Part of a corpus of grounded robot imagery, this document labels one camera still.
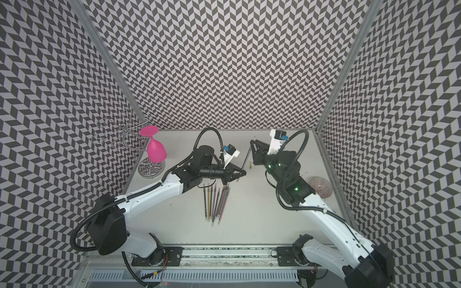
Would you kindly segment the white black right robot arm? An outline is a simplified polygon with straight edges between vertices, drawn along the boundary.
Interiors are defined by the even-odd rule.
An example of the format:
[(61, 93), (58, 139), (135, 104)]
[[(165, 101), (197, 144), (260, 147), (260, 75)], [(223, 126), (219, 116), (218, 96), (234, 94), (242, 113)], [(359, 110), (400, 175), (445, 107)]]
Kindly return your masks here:
[(301, 264), (315, 263), (342, 278), (349, 288), (388, 288), (394, 281), (394, 255), (385, 244), (374, 244), (336, 214), (300, 175), (299, 158), (309, 142), (309, 131), (291, 137), (273, 131), (271, 143), (251, 140), (254, 164), (263, 165), (275, 180), (279, 205), (301, 212), (334, 244), (325, 246), (311, 235), (302, 235), (293, 244)]

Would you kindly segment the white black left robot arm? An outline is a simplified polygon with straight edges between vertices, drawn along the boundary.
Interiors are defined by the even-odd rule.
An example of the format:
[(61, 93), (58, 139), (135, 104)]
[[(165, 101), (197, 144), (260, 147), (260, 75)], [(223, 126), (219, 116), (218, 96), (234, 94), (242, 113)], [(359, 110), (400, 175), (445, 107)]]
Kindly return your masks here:
[(208, 145), (194, 143), (192, 152), (168, 169), (162, 179), (135, 192), (113, 197), (105, 194), (97, 199), (90, 215), (72, 231), (70, 245), (77, 252), (97, 251), (101, 255), (116, 251), (150, 257), (158, 247), (154, 234), (137, 234), (127, 224), (155, 205), (188, 192), (202, 180), (221, 180), (223, 184), (246, 175), (246, 171), (232, 163), (239, 150), (232, 144), (224, 145), (218, 138), (218, 153)]

